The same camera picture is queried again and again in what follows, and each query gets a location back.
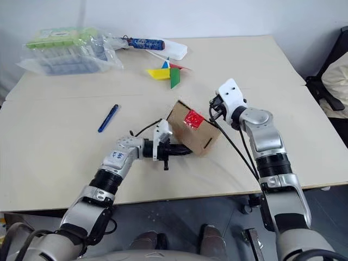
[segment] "white wall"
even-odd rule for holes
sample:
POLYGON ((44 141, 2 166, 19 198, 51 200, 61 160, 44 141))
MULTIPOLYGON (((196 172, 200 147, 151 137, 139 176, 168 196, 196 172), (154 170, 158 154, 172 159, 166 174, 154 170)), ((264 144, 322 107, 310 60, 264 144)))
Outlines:
POLYGON ((272 34, 305 77, 348 26, 347 11, 347 0, 0 0, 0 95, 23 73, 14 65, 21 44, 42 28, 84 24, 164 38, 272 34))

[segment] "beige tabletop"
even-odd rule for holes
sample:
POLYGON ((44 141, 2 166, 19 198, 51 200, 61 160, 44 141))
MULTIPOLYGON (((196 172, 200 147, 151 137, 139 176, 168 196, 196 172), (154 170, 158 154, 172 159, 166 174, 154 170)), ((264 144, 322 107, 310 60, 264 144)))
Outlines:
MULTIPOLYGON (((271 111, 301 184, 347 182, 348 151, 304 81, 270 36, 180 39, 189 46, 178 64, 182 82, 151 79, 145 68, 161 61, 144 51, 118 52, 124 71, 75 76, 26 73, 0 110, 0 210, 66 208, 88 184, 115 141, 167 117, 178 99, 208 117, 215 90, 233 77, 249 105, 271 111), (97 129, 120 104, 103 133, 97 129)), ((242 148, 238 132, 221 123, 242 148)), ((152 138, 152 130, 144 132, 152 138)), ((135 161, 116 203, 258 191, 259 186, 220 137, 205 157, 135 161)))

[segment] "black chair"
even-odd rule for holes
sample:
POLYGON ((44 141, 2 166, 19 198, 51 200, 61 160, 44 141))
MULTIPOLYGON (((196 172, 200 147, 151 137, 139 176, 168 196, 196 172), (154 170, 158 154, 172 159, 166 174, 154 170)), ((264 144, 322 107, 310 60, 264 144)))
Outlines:
MULTIPOLYGON (((344 110, 345 107, 339 99, 328 92, 321 81, 321 76, 330 64, 337 61, 346 52, 348 52, 348 26, 341 28, 340 35, 318 74, 306 78, 306 86, 316 102, 319 104, 321 99, 325 99, 334 111, 344 110)), ((348 119, 329 118, 329 120, 348 148, 348 119)))

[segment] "yellow paper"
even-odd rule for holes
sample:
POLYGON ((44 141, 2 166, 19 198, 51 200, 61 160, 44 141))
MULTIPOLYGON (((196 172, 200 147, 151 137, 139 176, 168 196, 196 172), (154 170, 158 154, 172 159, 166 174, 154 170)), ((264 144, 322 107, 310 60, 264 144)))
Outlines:
POLYGON ((170 69, 156 69, 156 70, 147 70, 147 72, 156 80, 167 80, 170 79, 170 69))

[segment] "cardboard box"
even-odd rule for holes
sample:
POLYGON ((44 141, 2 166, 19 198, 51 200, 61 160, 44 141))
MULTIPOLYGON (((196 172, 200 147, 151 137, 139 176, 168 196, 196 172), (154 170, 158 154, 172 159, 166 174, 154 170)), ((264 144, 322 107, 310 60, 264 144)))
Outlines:
POLYGON ((178 141, 196 155, 203 156, 209 152, 221 132, 206 119, 198 128, 190 127, 184 122, 190 111, 192 111, 191 108, 178 101, 170 112, 167 121, 172 126, 173 134, 178 141))

